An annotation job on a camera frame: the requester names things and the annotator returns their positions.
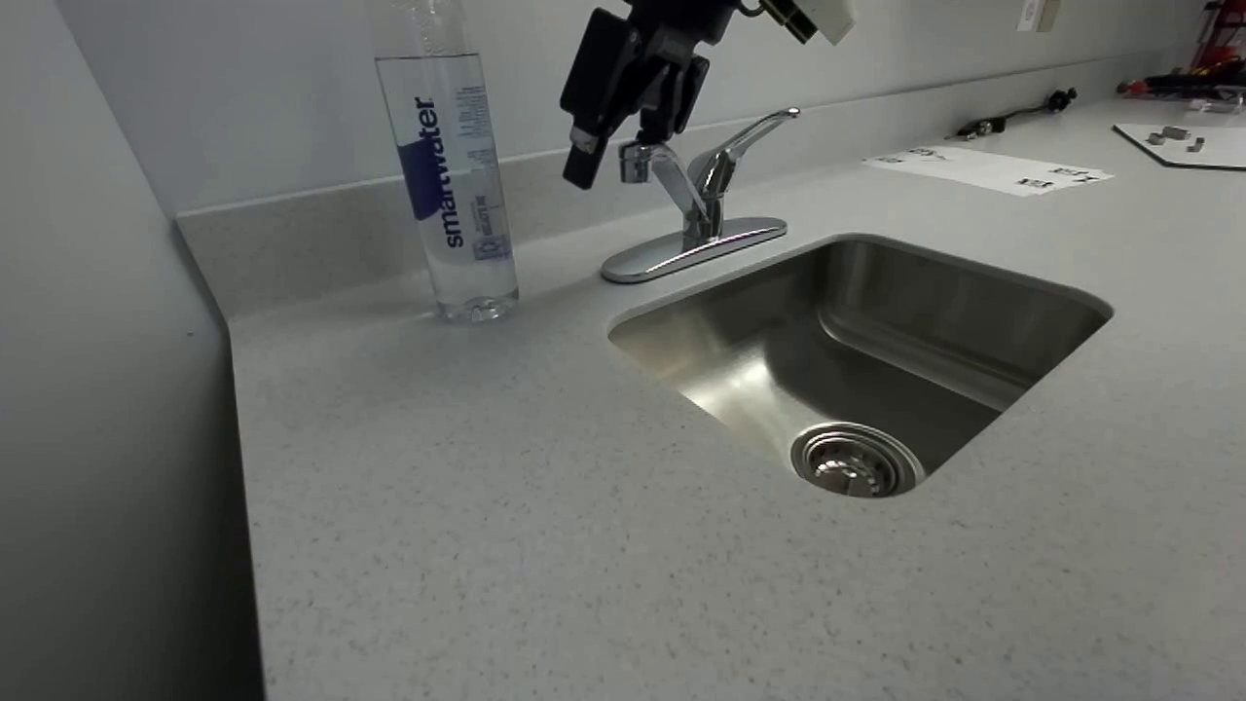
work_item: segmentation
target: drain strainer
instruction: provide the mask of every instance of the drain strainer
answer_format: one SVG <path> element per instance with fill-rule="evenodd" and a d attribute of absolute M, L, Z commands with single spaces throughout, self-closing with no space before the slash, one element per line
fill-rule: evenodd
<path fill-rule="evenodd" d="M 925 480 L 909 445 L 848 422 L 805 429 L 790 446 L 790 462 L 803 480 L 848 498 L 892 498 Z"/>

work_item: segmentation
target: sink basin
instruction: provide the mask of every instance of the sink basin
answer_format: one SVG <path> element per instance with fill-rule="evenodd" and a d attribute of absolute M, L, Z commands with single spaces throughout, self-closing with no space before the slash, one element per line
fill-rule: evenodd
<path fill-rule="evenodd" d="M 935 476 L 1108 317 L 1076 288 L 840 236 L 624 318 L 611 344 L 810 484 L 889 498 Z"/>

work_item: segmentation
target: white wall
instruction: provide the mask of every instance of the white wall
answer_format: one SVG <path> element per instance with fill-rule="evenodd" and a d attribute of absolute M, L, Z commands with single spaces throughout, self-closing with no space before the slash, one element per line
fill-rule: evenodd
<path fill-rule="evenodd" d="M 501 157 L 565 148 L 565 66 L 596 0 L 462 0 Z M 175 206 L 392 175 L 361 0 L 64 0 L 154 191 Z M 1201 0 L 1064 0 L 1015 36 L 1019 0 L 854 0 L 846 48 L 736 18 L 697 121 L 1025 66 L 1192 48 Z"/>
<path fill-rule="evenodd" d="M 244 698 L 222 335 L 49 0 L 0 84 L 0 698 Z"/>

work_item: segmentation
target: water bottle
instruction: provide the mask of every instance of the water bottle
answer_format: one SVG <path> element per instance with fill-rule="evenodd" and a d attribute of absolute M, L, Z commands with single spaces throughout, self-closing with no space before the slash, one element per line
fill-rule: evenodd
<path fill-rule="evenodd" d="M 439 318 L 518 302 L 493 121 L 461 0 L 370 0 L 378 82 Z"/>

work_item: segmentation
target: faucet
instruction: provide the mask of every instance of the faucet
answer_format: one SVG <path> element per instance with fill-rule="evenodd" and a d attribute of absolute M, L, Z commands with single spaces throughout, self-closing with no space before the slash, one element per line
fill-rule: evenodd
<path fill-rule="evenodd" d="M 771 136 L 779 126 L 803 117 L 803 109 L 779 109 L 739 130 L 732 141 L 701 153 L 688 167 L 679 159 L 668 144 L 630 141 L 620 148 L 620 180 L 624 184 L 657 184 L 684 214 L 684 231 L 646 240 L 640 248 L 624 248 L 602 265 L 602 281 L 611 283 L 646 283 L 668 276 L 679 270 L 692 270 L 701 261 L 771 240 L 785 232 L 779 219 L 732 219 L 723 220 L 723 195 L 732 191 L 732 175 L 748 148 Z"/>

